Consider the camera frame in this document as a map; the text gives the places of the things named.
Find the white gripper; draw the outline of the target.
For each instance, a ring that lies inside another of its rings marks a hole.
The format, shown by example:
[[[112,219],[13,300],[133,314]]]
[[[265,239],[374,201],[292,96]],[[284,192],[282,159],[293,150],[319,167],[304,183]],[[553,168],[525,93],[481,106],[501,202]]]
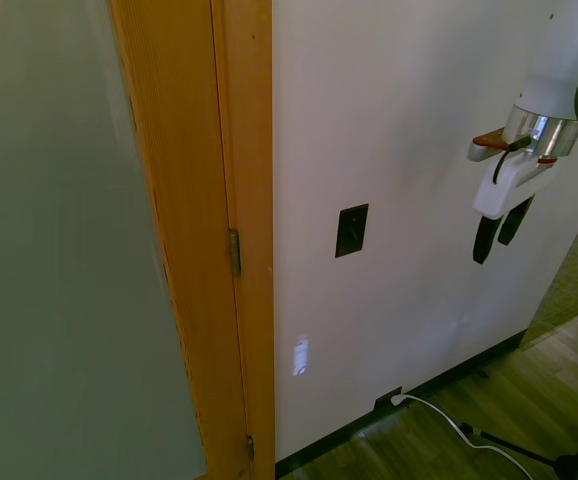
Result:
[[[478,189],[473,208],[482,215],[474,240],[472,258],[483,264],[491,251],[500,226],[500,219],[508,213],[498,235],[498,242],[509,245],[517,234],[533,196],[551,183],[558,173],[558,165],[541,164],[530,153],[506,159],[493,181],[496,164],[491,164]]]

